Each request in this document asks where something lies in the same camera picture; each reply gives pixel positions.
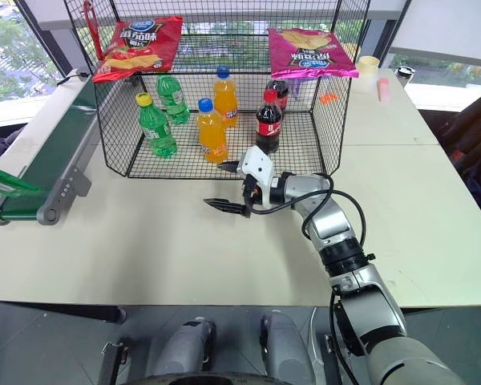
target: orange soda bottle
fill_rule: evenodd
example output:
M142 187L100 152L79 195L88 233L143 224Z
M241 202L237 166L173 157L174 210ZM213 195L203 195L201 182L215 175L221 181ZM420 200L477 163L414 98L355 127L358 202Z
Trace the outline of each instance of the orange soda bottle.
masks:
M228 145L221 115L213 110L210 99L198 102L200 113L196 125L200 130L200 142L207 161L219 164L228 159Z
M214 84L214 106L223 118L223 127L235 127L237 124L237 97L235 96L235 83L229 79L228 67L218 67L217 77Z

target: red bottle cap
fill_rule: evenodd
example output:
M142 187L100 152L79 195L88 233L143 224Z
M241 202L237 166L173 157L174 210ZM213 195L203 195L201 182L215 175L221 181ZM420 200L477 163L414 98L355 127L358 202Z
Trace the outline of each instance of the red bottle cap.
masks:
M275 103L278 100L278 92L276 90L265 90L264 100L267 103Z

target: blue bottle cap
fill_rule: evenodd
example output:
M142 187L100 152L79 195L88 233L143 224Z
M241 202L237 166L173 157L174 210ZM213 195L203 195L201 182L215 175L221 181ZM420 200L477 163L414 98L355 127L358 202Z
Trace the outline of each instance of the blue bottle cap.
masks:
M210 112L214 107L209 98L204 98L200 99L198 102L198 108L200 109L200 112Z
M228 67L222 66L217 68L217 77L220 79L226 79L230 76L230 69Z

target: robotic arm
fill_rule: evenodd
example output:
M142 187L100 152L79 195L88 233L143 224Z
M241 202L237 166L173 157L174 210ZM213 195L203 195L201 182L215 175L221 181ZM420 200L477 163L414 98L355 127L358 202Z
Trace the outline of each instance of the robotic arm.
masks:
M256 146L248 149L239 162L220 167L237 172L245 179L246 205L226 200L205 200L212 207L249 217L262 212L253 204L292 204L304 219L323 202L329 182L320 175L296 176L284 172L276 177L273 162ZM299 200L305 194L318 192ZM348 350L365 355L374 385L461 385L464 382L419 341L406 336L405 320L386 288L373 254L365 255L346 215L333 199L311 217L306 230L329 274L334 295L333 307Z

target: bag of potato chips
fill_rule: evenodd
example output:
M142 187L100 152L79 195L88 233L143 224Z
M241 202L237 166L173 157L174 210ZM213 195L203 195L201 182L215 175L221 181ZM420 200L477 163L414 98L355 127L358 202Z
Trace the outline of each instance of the bag of potato chips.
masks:
M93 77L94 83L115 81L137 71L171 70L182 33L183 19L155 18L117 22L111 44Z
M352 60L329 32L269 28L269 54L274 79L323 75L358 77Z

